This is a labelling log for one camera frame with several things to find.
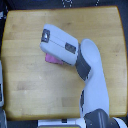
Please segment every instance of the wooden board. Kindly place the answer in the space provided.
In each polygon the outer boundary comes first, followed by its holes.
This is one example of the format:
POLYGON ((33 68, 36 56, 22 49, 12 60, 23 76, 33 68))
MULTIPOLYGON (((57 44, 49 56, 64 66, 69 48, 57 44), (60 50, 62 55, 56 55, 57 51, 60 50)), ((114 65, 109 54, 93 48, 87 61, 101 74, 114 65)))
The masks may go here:
POLYGON ((2 43, 5 111, 10 120, 79 117, 84 82, 75 67, 45 62, 39 47, 45 23, 98 46, 110 115, 127 113, 125 40, 116 7, 10 11, 2 43))

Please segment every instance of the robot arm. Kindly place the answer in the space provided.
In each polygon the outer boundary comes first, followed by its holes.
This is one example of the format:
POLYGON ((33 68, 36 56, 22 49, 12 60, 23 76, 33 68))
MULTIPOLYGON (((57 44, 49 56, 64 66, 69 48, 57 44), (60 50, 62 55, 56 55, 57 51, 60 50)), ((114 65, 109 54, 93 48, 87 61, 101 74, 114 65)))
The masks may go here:
POLYGON ((87 128, 127 128, 123 121, 109 118, 109 97, 102 61, 93 41, 84 39, 79 45, 71 35, 46 24, 40 48, 72 66, 76 65, 78 74, 85 81, 79 102, 81 118, 75 124, 85 124, 87 128))

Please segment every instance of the white object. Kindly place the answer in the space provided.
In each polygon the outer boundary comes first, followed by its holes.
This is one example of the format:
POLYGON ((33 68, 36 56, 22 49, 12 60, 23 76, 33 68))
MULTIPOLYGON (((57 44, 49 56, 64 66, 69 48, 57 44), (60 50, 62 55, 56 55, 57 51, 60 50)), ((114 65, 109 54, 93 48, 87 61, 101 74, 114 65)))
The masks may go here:
POLYGON ((2 75, 2 65, 1 65, 1 61, 0 61, 0 90, 1 90, 1 98, 2 100, 0 101, 0 107, 2 107, 4 105, 4 95, 3 95, 3 75, 2 75))
POLYGON ((46 24, 44 29, 50 31, 50 37, 47 43, 40 43, 40 48, 42 51, 53 55, 57 59, 62 60, 70 65, 74 65, 78 55, 78 40, 54 25, 46 24), (76 48, 75 53, 66 50, 66 44, 70 44, 76 48))
POLYGON ((67 119, 67 122, 62 122, 62 120, 38 120, 38 126, 80 126, 86 128, 86 123, 84 118, 74 118, 67 119))

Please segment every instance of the wooden table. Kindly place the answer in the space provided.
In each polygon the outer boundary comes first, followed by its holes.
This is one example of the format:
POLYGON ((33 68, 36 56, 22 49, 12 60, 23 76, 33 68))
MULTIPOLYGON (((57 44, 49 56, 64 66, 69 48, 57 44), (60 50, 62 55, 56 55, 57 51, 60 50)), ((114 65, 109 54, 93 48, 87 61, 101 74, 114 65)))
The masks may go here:
POLYGON ((127 113, 127 61, 116 7, 10 11, 1 60, 5 111, 11 120, 79 117, 84 82, 75 67, 45 62, 39 47, 45 23, 98 46, 110 98, 110 115, 127 113))

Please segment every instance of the pink object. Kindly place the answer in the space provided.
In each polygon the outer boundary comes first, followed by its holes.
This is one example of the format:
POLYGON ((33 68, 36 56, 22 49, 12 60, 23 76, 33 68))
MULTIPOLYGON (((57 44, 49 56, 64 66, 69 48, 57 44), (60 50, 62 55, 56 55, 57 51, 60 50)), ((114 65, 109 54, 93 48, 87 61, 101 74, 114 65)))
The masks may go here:
POLYGON ((54 64, 63 64, 63 61, 56 59, 55 57, 46 53, 45 61, 54 64))

